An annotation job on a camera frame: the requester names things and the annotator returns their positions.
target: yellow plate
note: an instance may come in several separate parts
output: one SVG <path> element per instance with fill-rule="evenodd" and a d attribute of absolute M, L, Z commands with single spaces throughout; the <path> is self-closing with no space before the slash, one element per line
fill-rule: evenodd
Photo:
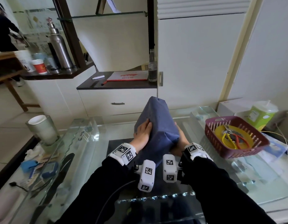
<path fill-rule="evenodd" d="M 238 127 L 234 127 L 234 126 L 230 126 L 230 125 L 229 125 L 229 128 L 231 130 L 239 133 L 249 143 L 250 147 L 253 146 L 253 144 L 254 144 L 253 139 L 251 138 L 251 136 L 247 132 L 245 132 L 242 129 L 239 129 Z M 219 140 L 221 140 L 225 131 L 226 131 L 226 128 L 223 125 L 221 125 L 214 130 L 214 134 L 219 138 Z M 228 139 L 224 139 L 224 143 L 229 148 L 234 147 Z M 239 144 L 240 144 L 240 147 L 242 149 L 248 148 L 248 146 L 245 143 L 239 143 Z"/>

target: blue cloth-wrapped box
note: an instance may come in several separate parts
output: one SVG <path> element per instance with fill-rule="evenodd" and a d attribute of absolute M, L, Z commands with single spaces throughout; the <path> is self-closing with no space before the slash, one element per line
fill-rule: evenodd
<path fill-rule="evenodd" d="M 158 166 L 162 162 L 162 157 L 178 142 L 179 132 L 169 113 L 167 103 L 157 97 L 150 97 L 137 123 L 134 131 L 143 122 L 149 119 L 152 122 L 147 145 L 138 154 L 137 164 L 142 164 L 149 159 Z"/>

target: black sleeve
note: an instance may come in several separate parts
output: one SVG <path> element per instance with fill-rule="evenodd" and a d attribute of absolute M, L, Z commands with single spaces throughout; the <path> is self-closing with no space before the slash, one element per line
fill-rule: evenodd
<path fill-rule="evenodd" d="M 201 203 L 207 223 L 275 223 L 210 159 L 196 157 L 184 165 L 183 172 L 184 180 Z"/>
<path fill-rule="evenodd" d="M 19 33 L 19 29 L 7 17 L 4 16 L 5 24 L 14 32 Z"/>
<path fill-rule="evenodd" d="M 94 224 L 107 199 L 122 185 L 134 180 L 133 172 L 111 157 L 107 157 L 102 166 L 91 175 L 81 188 L 79 195 L 55 222 L 61 223 L 91 223 Z M 104 223 L 115 212 L 114 203 L 120 190 L 109 199 L 97 223 Z"/>

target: white wardrobe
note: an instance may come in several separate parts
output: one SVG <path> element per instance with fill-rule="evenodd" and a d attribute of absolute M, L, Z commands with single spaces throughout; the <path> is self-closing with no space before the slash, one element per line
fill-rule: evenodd
<path fill-rule="evenodd" d="M 215 107 L 250 0 L 158 0 L 158 97 Z"/>

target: tiled floor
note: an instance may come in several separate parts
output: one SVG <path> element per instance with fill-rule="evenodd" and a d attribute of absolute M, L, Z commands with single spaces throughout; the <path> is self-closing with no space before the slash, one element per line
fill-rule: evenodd
<path fill-rule="evenodd" d="M 15 90 L 24 103 L 38 103 L 27 84 Z M 23 112 L 6 86 L 0 85 L 0 171 L 32 137 L 25 122 L 41 113 L 41 108 Z"/>

